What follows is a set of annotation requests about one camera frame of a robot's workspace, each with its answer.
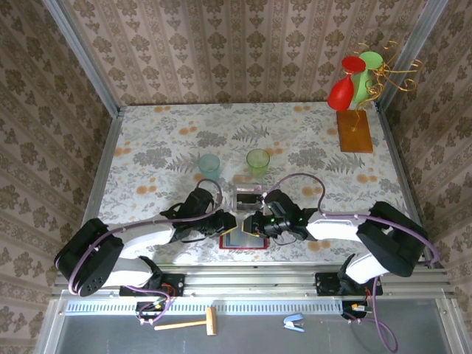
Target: table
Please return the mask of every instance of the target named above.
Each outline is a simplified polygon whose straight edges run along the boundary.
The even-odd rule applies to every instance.
[[[230,208],[234,183],[253,182],[246,154],[266,149],[271,162],[263,184],[270,187],[294,172],[314,173],[327,186],[323,207],[331,211],[370,208],[387,201],[407,213],[379,116],[367,109],[374,152],[342,153],[336,112],[327,103],[244,103],[137,106],[126,109],[99,217],[105,223],[150,218],[183,202],[201,178],[198,157],[220,157],[218,183]],[[214,187],[208,184],[210,191]],[[315,207],[321,187],[309,178],[282,185],[300,207]],[[284,236],[286,242],[291,236]],[[176,265],[342,263],[365,251],[360,243],[324,241],[275,243],[266,250],[221,250],[218,239],[171,243],[143,250],[156,263]]]

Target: patterned wallpaper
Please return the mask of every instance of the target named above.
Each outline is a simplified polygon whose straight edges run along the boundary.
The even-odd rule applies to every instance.
[[[323,101],[426,0],[61,0],[120,105]]]
[[[0,1],[0,353],[32,353],[109,116],[40,1]]]
[[[420,58],[417,92],[398,94],[387,116],[472,333],[471,0],[449,0]]]

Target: blue stapler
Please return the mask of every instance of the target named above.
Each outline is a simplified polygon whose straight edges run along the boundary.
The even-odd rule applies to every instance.
[[[303,315],[301,313],[295,313],[285,317],[283,320],[283,327],[288,330],[296,330],[297,332],[305,332],[303,329]]]

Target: green plastic cup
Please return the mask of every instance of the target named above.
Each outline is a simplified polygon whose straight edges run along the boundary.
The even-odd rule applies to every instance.
[[[268,152],[263,149],[254,149],[249,151],[246,156],[246,161],[248,162],[249,172],[254,177],[261,177],[266,174],[271,157]]]
[[[198,168],[204,178],[218,181],[220,178],[220,159],[212,153],[207,153],[198,160]]]

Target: wooden hammer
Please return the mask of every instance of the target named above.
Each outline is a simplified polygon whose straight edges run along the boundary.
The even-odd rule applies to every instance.
[[[172,328],[183,328],[199,325],[206,325],[207,336],[216,336],[216,309],[213,307],[206,308],[206,319],[203,321],[162,324],[160,326],[154,326],[154,330],[170,330]]]

